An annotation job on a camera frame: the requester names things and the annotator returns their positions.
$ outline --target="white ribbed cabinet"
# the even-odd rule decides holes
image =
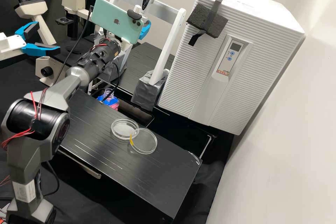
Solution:
[[[211,8],[214,1],[196,0],[194,7]],[[218,13],[229,20],[218,38],[204,34],[190,46],[198,29],[186,26],[158,105],[239,135],[305,34],[272,0],[223,0]],[[227,73],[220,66],[231,66],[221,63],[232,60],[232,41],[243,47]]]

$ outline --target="yellow label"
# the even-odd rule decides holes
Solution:
[[[129,136],[129,142],[131,143],[132,146],[134,146],[133,140],[132,140],[132,134]]]

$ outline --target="petri dish lid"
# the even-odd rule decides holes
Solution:
[[[133,149],[141,154],[151,154],[155,151],[158,140],[156,136],[147,128],[138,128],[135,130],[136,136],[132,135],[129,142]]]
[[[139,125],[132,119],[128,118],[116,119],[111,124],[113,135],[122,140],[129,140],[130,135],[132,135],[133,138],[136,137],[139,133],[136,132],[137,129],[139,129]]]

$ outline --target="white frame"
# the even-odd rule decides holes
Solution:
[[[110,3],[117,4],[118,1],[119,0],[110,0]],[[127,2],[134,6],[140,5],[142,3],[142,0],[122,0],[122,1]],[[186,10],[184,8],[180,8],[178,10],[158,0],[154,0],[153,5],[149,9],[149,13],[152,14],[153,16],[160,18],[163,21],[172,24],[167,40],[163,46],[160,57],[156,63],[152,77],[149,81],[150,85],[154,85],[163,77],[163,69],[168,60],[175,37],[177,36],[177,33],[186,16]]]

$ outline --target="mint green iphone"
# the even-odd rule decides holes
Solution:
[[[142,20],[134,20],[127,12],[106,0],[96,0],[91,15],[93,23],[135,44],[141,33]]]

